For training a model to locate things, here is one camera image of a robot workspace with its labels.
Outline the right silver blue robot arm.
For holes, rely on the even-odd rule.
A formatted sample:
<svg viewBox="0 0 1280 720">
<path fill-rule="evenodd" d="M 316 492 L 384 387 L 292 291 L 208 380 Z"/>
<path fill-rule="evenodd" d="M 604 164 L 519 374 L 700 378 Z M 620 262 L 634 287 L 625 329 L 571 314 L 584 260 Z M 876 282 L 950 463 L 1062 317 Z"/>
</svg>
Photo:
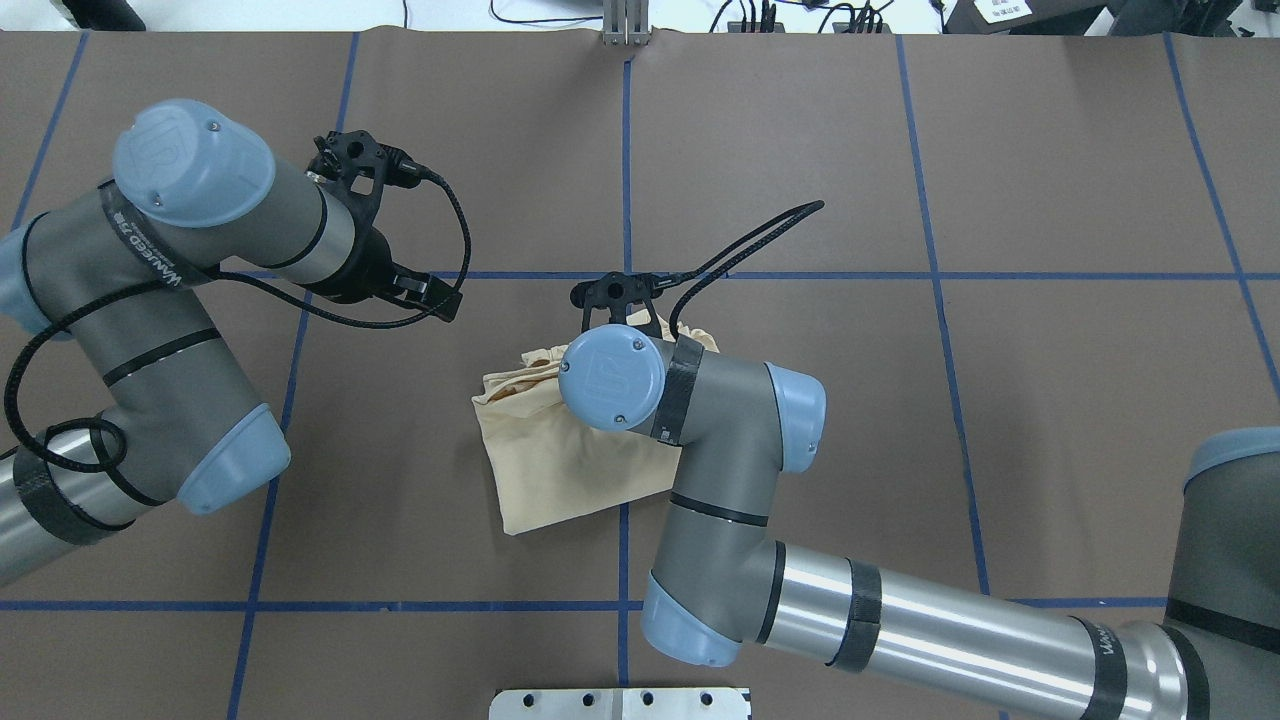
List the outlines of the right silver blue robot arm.
<svg viewBox="0 0 1280 720">
<path fill-rule="evenodd" d="M 1012 715 L 1277 716 L 1277 405 L 1256 363 L 1135 350 L 909 360 L 872 386 L 796 348 L 572 341 L 576 418 L 678 441 L 641 629 L 724 667 L 749 648 Z M 980 398 L 979 391 L 989 392 Z"/>
</svg>

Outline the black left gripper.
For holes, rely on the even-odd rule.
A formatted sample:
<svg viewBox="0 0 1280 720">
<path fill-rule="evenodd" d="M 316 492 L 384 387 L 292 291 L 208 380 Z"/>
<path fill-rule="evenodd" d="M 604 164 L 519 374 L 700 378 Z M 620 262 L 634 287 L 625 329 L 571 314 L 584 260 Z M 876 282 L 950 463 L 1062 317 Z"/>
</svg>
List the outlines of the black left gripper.
<svg viewBox="0 0 1280 720">
<path fill-rule="evenodd" d="M 393 261 L 385 236 L 371 228 L 358 236 L 343 265 L 320 282 L 320 296 L 334 304 L 357 304 L 392 292 L 392 302 L 452 323 L 462 302 L 461 291 L 426 272 Z"/>
</svg>

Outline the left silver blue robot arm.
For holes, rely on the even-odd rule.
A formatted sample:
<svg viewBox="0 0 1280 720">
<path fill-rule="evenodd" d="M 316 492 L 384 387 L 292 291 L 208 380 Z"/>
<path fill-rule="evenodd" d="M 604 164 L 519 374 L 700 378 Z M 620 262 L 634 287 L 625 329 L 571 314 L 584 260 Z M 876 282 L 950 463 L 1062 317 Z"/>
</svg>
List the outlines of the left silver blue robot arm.
<svg viewBox="0 0 1280 720">
<path fill-rule="evenodd" d="M 109 177 L 3 238 L 3 314 L 29 333 L 3 386 L 15 437 L 3 455 L 4 584 L 170 501 L 215 512 L 289 466 L 280 423 L 195 291 L 243 283 L 315 316 L 343 316 L 225 272 L 225 260 L 334 304 L 407 309 L 401 325 L 454 319 L 460 282 L 396 263 L 375 227 L 387 187 L 428 182 L 457 208 L 447 181 L 365 131 L 315 143 L 300 169 L 206 102 L 165 100 L 119 137 Z M 55 340 L 79 345 L 113 406 L 31 429 L 20 384 Z"/>
</svg>

